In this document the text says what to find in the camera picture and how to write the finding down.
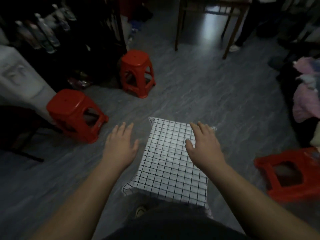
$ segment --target finger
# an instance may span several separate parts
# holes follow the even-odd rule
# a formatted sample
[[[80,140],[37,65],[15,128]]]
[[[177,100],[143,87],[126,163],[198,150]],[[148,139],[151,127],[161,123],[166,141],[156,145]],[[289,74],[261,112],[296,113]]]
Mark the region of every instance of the finger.
[[[210,134],[214,134],[214,129],[212,129],[209,125],[205,125]]]
[[[206,126],[204,124],[202,124],[200,121],[198,122],[198,126],[199,126],[202,134],[204,134],[204,135],[209,134],[209,131],[207,130]]]
[[[119,128],[118,125],[116,125],[116,126],[113,128],[113,130],[112,130],[112,132],[111,132],[111,138],[114,138],[114,137],[117,135],[118,128]]]
[[[108,135],[108,137],[106,138],[106,143],[110,141],[111,138],[111,133]]]
[[[194,134],[195,139],[196,140],[197,140],[197,138],[199,139],[199,136],[202,135],[200,128],[195,123],[192,123],[192,122],[190,123],[190,126],[193,130],[193,134]]]
[[[138,149],[139,149],[139,140],[138,139],[135,140],[132,149],[133,149],[134,157],[136,157],[136,154],[137,154]]]
[[[193,152],[193,145],[191,143],[190,140],[186,140],[186,152],[188,153],[189,157],[190,157],[190,154],[192,154]]]
[[[134,127],[134,124],[131,123],[130,125],[128,125],[128,127],[125,129],[123,136],[127,139],[130,140],[131,137],[131,133],[132,133],[132,128]]]
[[[122,125],[118,129],[117,136],[123,136],[123,132],[125,131],[125,128],[126,128],[126,123],[123,122]]]

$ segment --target stool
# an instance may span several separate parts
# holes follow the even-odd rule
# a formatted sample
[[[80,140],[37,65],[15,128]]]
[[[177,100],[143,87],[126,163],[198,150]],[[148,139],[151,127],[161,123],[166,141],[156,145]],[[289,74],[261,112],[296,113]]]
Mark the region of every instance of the stool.
[[[94,109],[98,115],[87,113],[88,109]],[[47,110],[64,134],[87,143],[94,143],[98,139],[102,124],[109,120],[83,92],[71,89],[58,92],[47,104]],[[98,117],[92,127],[87,125],[84,114]]]
[[[277,155],[270,155],[254,160],[256,168],[263,169],[271,183],[268,195],[280,203],[298,200],[318,199],[320,196],[319,153],[311,148],[288,150]],[[302,174],[302,183],[281,186],[273,166],[285,162],[293,163]]]
[[[137,86],[127,83],[128,75],[132,73],[136,79]],[[145,73],[151,76],[151,80],[146,84]],[[152,86],[156,85],[153,68],[147,53],[140,50],[130,50],[121,59],[121,83],[124,91],[132,91],[141,99],[148,96]]]

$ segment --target gray marble floor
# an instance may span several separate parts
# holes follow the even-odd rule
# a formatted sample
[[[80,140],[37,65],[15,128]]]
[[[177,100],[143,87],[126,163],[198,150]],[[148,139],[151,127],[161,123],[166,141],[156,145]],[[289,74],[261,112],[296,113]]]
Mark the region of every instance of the gray marble floor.
[[[94,144],[81,144],[44,129],[26,148],[26,152],[44,158],[44,163],[1,154],[0,235],[4,239],[30,236],[86,178],[101,158],[108,133],[122,121],[135,123],[133,138],[140,139],[140,149],[114,187],[94,239],[121,227],[135,207],[150,201],[143,195],[121,194],[121,187],[138,168],[151,129],[149,116],[216,126],[227,162],[263,191],[265,183],[253,165],[256,155],[298,147],[275,80],[277,72],[267,65],[270,56],[286,54],[274,39],[252,36],[240,52],[222,60],[235,21],[221,43],[226,17],[187,14],[175,52],[178,0],[152,0],[148,7],[154,16],[136,34],[131,47],[150,55],[157,85],[145,99],[119,89],[88,88],[86,94],[110,117]],[[212,184],[208,201],[217,221],[242,231]],[[299,209],[306,208],[301,214]],[[293,204],[290,209],[320,229],[319,204]]]

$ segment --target white cloth with black grid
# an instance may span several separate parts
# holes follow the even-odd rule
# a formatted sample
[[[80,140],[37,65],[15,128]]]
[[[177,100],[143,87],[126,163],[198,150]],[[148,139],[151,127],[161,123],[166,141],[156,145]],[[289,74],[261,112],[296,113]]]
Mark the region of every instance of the white cloth with black grid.
[[[138,172],[122,192],[141,192],[209,209],[208,178],[192,163],[185,148],[186,139],[193,145],[196,142],[190,125],[153,117],[149,120],[152,129]]]

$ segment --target white appliance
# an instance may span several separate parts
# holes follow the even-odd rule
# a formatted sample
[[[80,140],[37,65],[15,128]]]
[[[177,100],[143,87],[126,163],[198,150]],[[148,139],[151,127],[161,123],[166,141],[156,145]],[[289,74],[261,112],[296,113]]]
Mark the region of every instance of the white appliance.
[[[46,105],[56,92],[13,47],[0,45],[0,95],[54,124]]]

